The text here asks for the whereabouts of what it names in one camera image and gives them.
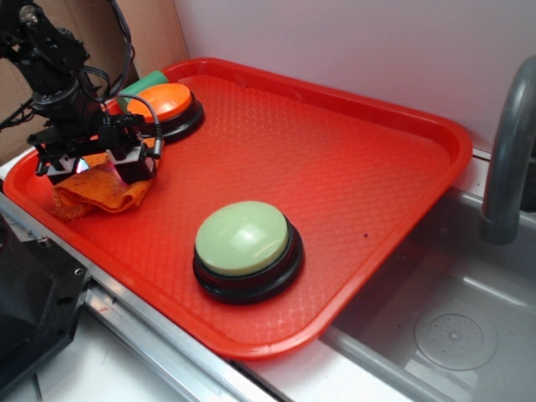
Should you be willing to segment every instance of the black base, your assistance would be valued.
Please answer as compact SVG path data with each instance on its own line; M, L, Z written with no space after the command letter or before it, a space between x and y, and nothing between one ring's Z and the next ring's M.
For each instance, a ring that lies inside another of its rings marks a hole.
M261 271L244 276L223 276L212 272L194 250L193 273L214 299L229 304L266 300L285 290L296 279L303 263L303 242L294 226L286 221L288 243L281 256Z
M201 124L203 124L203 105L195 99L193 92L190 92L190 94L192 96L192 101L185 111L171 119L160 121L162 137L166 144L182 140L196 131ZM143 125L143 131L144 137L154 137L157 134L154 123L145 123Z

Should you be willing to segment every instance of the white wall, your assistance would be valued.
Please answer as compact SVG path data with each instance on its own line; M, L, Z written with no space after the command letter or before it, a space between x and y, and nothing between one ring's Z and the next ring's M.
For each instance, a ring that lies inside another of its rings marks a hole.
M448 117L490 152L534 0L174 0L191 58L216 57Z

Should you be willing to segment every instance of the towel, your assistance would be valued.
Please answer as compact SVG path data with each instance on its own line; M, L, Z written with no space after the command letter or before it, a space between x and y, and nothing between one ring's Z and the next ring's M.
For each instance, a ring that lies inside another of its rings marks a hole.
M137 208L152 180L126 184L105 153L84 157L89 168L54 185L52 214L72 220L98 208L118 213Z

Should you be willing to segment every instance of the stainless steel sink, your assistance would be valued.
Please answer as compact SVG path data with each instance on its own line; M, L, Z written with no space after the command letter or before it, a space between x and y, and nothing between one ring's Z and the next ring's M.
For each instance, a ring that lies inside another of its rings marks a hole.
M536 400L536 219L490 245L481 205L451 189L322 340L415 400Z

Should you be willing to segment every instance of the red tray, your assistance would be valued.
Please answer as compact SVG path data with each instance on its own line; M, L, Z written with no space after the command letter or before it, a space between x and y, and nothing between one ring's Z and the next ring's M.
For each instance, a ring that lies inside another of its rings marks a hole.
M8 174L16 204L225 357L275 356L318 337L469 162L466 131L437 116L217 59L163 73L189 86L206 120L164 148L139 209L57 220L36 157ZM231 306L193 276L198 227L244 200L299 230L305 265L280 295Z

